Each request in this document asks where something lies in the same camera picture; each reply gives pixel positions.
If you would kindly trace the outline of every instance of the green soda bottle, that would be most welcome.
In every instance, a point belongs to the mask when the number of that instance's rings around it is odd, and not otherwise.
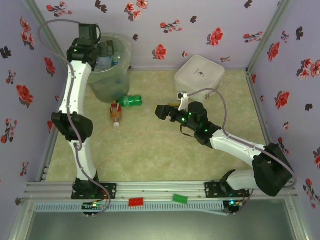
[[[132,107],[142,105],[142,97],[140,95],[136,96],[124,96],[119,101],[117,101],[121,107]]]

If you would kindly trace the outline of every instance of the green block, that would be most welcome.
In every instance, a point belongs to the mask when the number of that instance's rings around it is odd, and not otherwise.
[[[188,197],[181,196],[178,194],[173,194],[173,201],[179,204],[188,204]]]

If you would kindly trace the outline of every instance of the bottle label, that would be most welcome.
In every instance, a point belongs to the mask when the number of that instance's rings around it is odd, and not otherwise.
[[[125,97],[123,99],[123,105],[124,105],[125,108],[126,107],[130,107],[130,103],[129,103],[129,98],[128,97]]]

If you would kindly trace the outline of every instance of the mounting plate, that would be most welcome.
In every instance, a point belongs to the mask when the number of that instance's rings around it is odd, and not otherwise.
[[[117,193],[117,184],[116,183],[100,183],[104,186],[110,194],[111,199],[116,198]],[[71,195],[71,199],[73,200],[85,200],[85,199],[104,199],[105,194],[103,191],[99,192],[96,195],[92,195],[91,193],[85,192],[73,192]]]
[[[221,199],[221,198],[248,198],[250,192],[245,189],[230,190],[228,193],[222,191],[221,183],[219,181],[209,181],[204,183],[204,191],[207,199]]]

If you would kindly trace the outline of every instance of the cable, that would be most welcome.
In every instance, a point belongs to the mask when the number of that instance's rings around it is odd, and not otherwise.
[[[78,164],[78,167],[79,169],[81,170],[81,172],[83,173],[83,175],[88,178],[88,180],[90,182],[92,182],[93,184],[95,184],[96,186],[98,186],[99,188],[101,188],[105,193],[106,195],[108,196],[108,201],[105,202],[105,205],[104,205],[104,208],[96,213],[95,215],[98,216],[102,213],[104,213],[109,207],[110,207],[110,204],[111,204],[111,197],[110,197],[110,194],[108,192],[108,190],[102,186],[100,183],[96,182],[95,180],[93,180],[90,176],[88,176],[88,174],[84,171],[84,168],[82,167],[81,163],[80,163],[80,160],[79,160],[79,151],[81,151],[81,149],[83,148],[83,142],[82,142],[82,139],[81,139],[81,136],[80,136],[80,133],[79,131],[77,130],[74,122],[72,121],[72,118],[71,118],[71,113],[70,113],[70,98],[71,98],[71,93],[72,93],[72,89],[73,89],[73,86],[74,86],[74,81],[75,81],[75,70],[74,70],[74,67],[71,65],[71,63],[68,61],[67,58],[65,58],[63,55],[60,55],[59,53],[56,53],[54,51],[52,51],[50,49],[50,47],[48,47],[42,40],[41,38],[41,30],[46,27],[47,25],[51,24],[51,23],[55,23],[55,22],[68,22],[68,23],[75,23],[75,24],[81,24],[81,22],[79,21],[74,21],[74,20],[68,20],[68,19],[54,19],[54,20],[50,20],[50,21],[47,21],[43,24],[41,24],[38,28],[38,31],[37,31],[37,36],[39,38],[39,41],[42,43],[42,45],[50,52],[52,53],[53,55],[61,58],[63,61],[66,62],[66,64],[68,65],[69,69],[70,69],[70,73],[71,73],[71,83],[70,83],[70,87],[69,87],[69,91],[68,91],[68,94],[67,94],[67,100],[66,100],[66,115],[67,115],[67,118],[68,118],[68,121],[79,141],[79,145],[77,143],[75,143],[73,146],[75,147],[75,158],[76,158],[76,162]]]
[[[263,149],[261,149],[261,148],[254,147],[254,146],[252,146],[251,144],[249,144],[249,143],[247,143],[247,142],[245,142],[245,141],[242,141],[242,140],[239,139],[239,138],[233,137],[230,133],[228,133],[228,132],[226,131],[226,123],[227,123],[227,117],[228,117],[227,104],[226,104],[225,98],[222,96],[222,94],[221,94],[218,90],[216,90],[216,89],[214,89],[214,88],[204,88],[204,89],[201,89],[201,90],[199,90],[199,91],[190,93],[190,94],[188,94],[187,96],[188,96],[188,97],[191,97],[191,96],[196,95],[196,94],[198,94],[198,93],[201,93],[201,92],[203,92],[203,91],[212,91],[212,92],[217,93],[217,94],[220,96],[220,98],[221,98],[221,100],[222,100],[222,102],[223,102],[223,107],[224,107],[224,120],[223,120],[223,124],[222,124],[222,131],[223,131],[223,133],[224,133],[228,138],[230,138],[230,139],[232,139],[232,140],[234,140],[234,141],[236,141],[236,142],[238,142],[238,143],[240,143],[240,144],[243,144],[243,145],[245,145],[245,146],[247,146],[247,147],[249,147],[249,148],[252,148],[252,149],[254,148],[254,149],[258,150],[259,152],[267,155],[268,157],[272,158],[272,159],[275,160],[277,163],[279,163],[281,166],[283,166],[283,167],[292,175],[292,177],[293,177],[293,183],[292,183],[291,185],[289,185],[289,186],[284,186],[283,188],[286,188],[286,189],[287,189],[287,188],[293,188],[293,187],[297,184],[297,176],[296,176],[296,174],[294,173],[294,171],[292,171],[292,169],[291,169],[290,167],[288,167],[288,166],[287,166],[286,164],[284,164],[281,160],[279,160],[277,157],[273,156],[273,155],[270,154],[269,152],[267,152],[267,151],[265,151],[265,150],[263,150]],[[247,204],[247,202],[251,199],[253,193],[254,193],[254,189],[251,191],[250,196],[249,196],[248,199],[245,201],[243,207],[244,207],[244,206]]]

